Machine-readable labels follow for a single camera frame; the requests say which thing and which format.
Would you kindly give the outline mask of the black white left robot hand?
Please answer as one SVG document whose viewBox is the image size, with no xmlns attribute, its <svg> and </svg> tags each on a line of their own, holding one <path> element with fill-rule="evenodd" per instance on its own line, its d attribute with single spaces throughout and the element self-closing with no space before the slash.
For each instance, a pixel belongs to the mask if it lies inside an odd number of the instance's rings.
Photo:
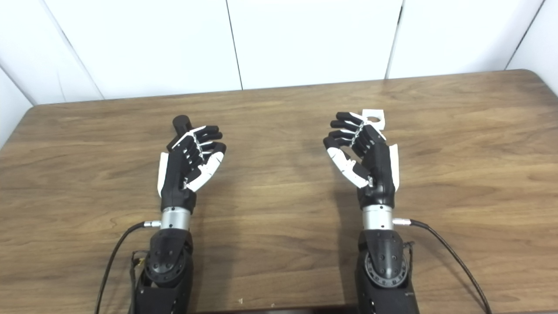
<svg viewBox="0 0 558 314">
<path fill-rule="evenodd" d="M 215 175 L 226 145 L 218 126 L 202 126 L 178 134 L 161 154 L 158 190 L 161 210 L 183 208 L 194 212 L 197 191 Z"/>
</svg>

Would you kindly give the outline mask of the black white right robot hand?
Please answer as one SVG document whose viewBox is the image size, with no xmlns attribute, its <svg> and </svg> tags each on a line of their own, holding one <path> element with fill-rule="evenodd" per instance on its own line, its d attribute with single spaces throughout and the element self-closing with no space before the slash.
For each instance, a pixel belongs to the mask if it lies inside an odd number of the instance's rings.
<svg viewBox="0 0 558 314">
<path fill-rule="evenodd" d="M 397 145 L 389 146 L 383 128 L 356 113 L 338 112 L 330 126 L 334 130 L 323 144 L 341 174 L 357 187 L 360 208 L 395 208 L 399 187 Z"/>
</svg>

